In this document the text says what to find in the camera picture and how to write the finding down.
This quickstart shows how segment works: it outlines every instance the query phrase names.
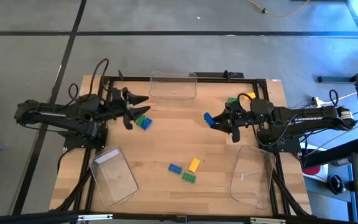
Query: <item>clear plastic container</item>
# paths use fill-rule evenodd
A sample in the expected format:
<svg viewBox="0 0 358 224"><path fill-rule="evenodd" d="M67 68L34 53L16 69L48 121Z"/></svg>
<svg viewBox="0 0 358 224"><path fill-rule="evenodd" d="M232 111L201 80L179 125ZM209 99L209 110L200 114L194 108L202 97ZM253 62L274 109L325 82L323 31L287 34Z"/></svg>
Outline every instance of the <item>clear plastic container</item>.
<svg viewBox="0 0 358 224"><path fill-rule="evenodd" d="M135 178L118 146L95 155L89 166L105 206L123 202L137 192Z"/></svg>
<svg viewBox="0 0 358 224"><path fill-rule="evenodd" d="M242 146L234 166L230 196L258 209L270 204L269 190L275 156L254 146Z"/></svg>
<svg viewBox="0 0 358 224"><path fill-rule="evenodd" d="M154 71L150 77L149 94L155 103L191 104L197 95L197 75Z"/></svg>

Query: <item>wooden tabletop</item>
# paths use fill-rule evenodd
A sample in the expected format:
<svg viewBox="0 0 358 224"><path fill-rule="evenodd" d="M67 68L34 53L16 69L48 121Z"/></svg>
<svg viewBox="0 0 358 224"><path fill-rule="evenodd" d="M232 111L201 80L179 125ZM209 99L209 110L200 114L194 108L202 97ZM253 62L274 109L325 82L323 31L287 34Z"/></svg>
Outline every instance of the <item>wooden tabletop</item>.
<svg viewBox="0 0 358 224"><path fill-rule="evenodd" d="M80 94L90 87L90 76L83 79ZM98 90L99 77L95 78L93 92ZM128 87L136 95L149 96L148 82L114 82L114 87ZM286 106L280 80L267 80L270 101L275 106ZM144 131L134 125L126 130L122 118L108 121L109 132L105 149L119 146L139 186L138 191L125 202L106 207L95 188L91 210L93 212L154 213L187 215L258 215L271 216L270 202L266 209L258 209L231 198L230 181L243 145L257 146L251 128L241 128L241 141L233 144L231 136L209 128L203 114L220 114L227 98L239 93L252 92L251 84L197 83L197 97L190 106L156 104L150 97L139 106L149 105L146 116L152 119L151 127ZM249 110L249 102L242 103ZM58 207L78 182L84 149L74 149L63 159L53 191L50 208ZM311 213L305 183L297 158L280 153L285 183L296 201ZM181 180L168 171L169 164L179 165L184 171L193 158L201 162L195 172L194 184ZM283 211L280 191L276 186L279 211ZM83 191L84 207L88 186Z"/></svg>

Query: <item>concrete floor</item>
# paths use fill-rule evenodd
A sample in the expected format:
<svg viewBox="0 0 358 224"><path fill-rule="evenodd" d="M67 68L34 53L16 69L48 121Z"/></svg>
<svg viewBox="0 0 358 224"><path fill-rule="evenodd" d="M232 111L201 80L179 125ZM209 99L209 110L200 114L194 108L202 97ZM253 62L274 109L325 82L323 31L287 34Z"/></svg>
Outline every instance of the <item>concrete floor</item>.
<svg viewBox="0 0 358 224"><path fill-rule="evenodd" d="M276 14L301 4L287 0L258 3ZM352 4L358 6L358 0ZM79 0L0 1L0 30L71 30L79 5ZM311 2L299 13L277 19L261 14L243 0L95 0L88 1L79 30L357 31L357 27L343 2ZM0 142L5 145L0 151L0 215L10 212L35 138L35 131L15 124L16 104L27 99L48 100L67 41L67 36L0 37ZM281 79L288 107L297 108L308 105L311 96L328 101L330 89L337 90L339 96L355 91L353 85L317 84L316 77L357 73L358 38L77 37L57 103L66 103L67 87L79 84L105 57L110 59L108 75L117 75L118 69L124 75L145 76L153 70L230 70L244 72L249 78ZM358 111L356 96L340 105ZM309 142L319 146L338 134L326 131ZM355 138L358 131L326 148ZM62 145L58 134L47 134L24 213L47 211ZM313 204L312 210L319 215Z"/></svg>

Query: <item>yellow lego brick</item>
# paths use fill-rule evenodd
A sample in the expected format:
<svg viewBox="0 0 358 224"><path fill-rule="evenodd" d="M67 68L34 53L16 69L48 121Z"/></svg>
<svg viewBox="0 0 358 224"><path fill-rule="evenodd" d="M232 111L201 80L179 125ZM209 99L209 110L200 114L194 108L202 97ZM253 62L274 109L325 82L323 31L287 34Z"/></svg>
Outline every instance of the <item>yellow lego brick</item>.
<svg viewBox="0 0 358 224"><path fill-rule="evenodd" d="M256 96L255 96L255 93L252 92L252 93L247 93L253 100L256 99Z"/></svg>
<svg viewBox="0 0 358 224"><path fill-rule="evenodd" d="M200 160L194 158L193 161L190 164L189 170L192 171L192 172L196 172L198 164L200 164Z"/></svg>

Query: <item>red object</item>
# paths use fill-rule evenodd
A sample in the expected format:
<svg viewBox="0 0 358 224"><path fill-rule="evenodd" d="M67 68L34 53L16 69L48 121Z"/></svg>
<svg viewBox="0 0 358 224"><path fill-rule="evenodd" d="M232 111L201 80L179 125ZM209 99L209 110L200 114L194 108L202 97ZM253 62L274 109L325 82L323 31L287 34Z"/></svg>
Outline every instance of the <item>red object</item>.
<svg viewBox="0 0 358 224"><path fill-rule="evenodd" d="M303 173L308 174L308 175L316 175L316 174L318 174L318 172L320 172L320 169L321 169L321 166L312 167L312 168L309 168L309 169L304 169Z"/></svg>

